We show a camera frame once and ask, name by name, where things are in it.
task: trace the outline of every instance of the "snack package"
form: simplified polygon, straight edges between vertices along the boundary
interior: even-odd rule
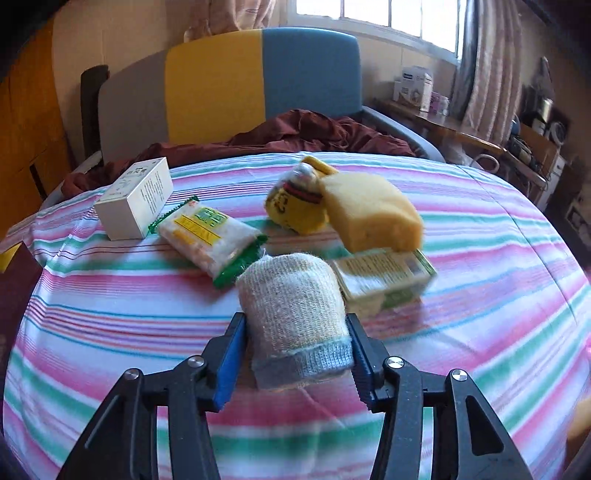
[[[197,197],[168,212],[150,225],[178,252],[207,272],[216,288],[232,285],[261,257],[267,236],[214,208]]]

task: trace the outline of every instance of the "food box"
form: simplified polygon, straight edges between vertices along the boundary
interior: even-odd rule
[[[376,315],[422,295],[437,273],[419,250],[369,250],[331,260],[349,313]]]
[[[144,238],[173,192],[166,157],[134,163],[95,202],[111,240]]]

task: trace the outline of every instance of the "medicine box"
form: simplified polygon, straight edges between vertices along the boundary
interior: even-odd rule
[[[111,240],[145,238],[173,192],[166,157],[134,163],[95,202]]]
[[[397,101],[418,107],[422,112],[428,112],[432,92],[433,77],[426,68],[417,66],[403,68],[400,98]]]

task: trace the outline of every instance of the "striped bed sheet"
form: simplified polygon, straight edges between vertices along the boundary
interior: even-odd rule
[[[424,371],[461,367],[475,379],[535,479],[559,477],[574,405],[589,388],[591,288],[544,216],[503,180],[415,158],[314,154],[343,171],[386,177],[425,222],[424,252],[439,276],[422,301],[362,319],[391,354]],[[345,254],[326,229],[302,237],[265,219],[278,176],[305,153],[264,154],[171,171],[165,208],[197,194],[257,226],[272,255]],[[111,242],[93,202],[104,189],[46,209],[0,245],[23,240],[44,267],[12,350],[4,395],[7,442],[34,479],[53,480],[111,386],[129,367],[152,373],[200,353],[239,310],[157,235]],[[420,478],[430,477],[433,419],[425,413]],[[239,382],[208,421],[225,480],[366,479],[383,417],[350,374],[265,393]],[[171,478],[165,408],[158,412],[161,478]]]

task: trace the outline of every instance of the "wooden cabinet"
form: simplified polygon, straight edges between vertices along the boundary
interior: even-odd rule
[[[53,77],[52,34],[50,20],[0,83],[0,238],[35,213],[44,194],[71,170]]]

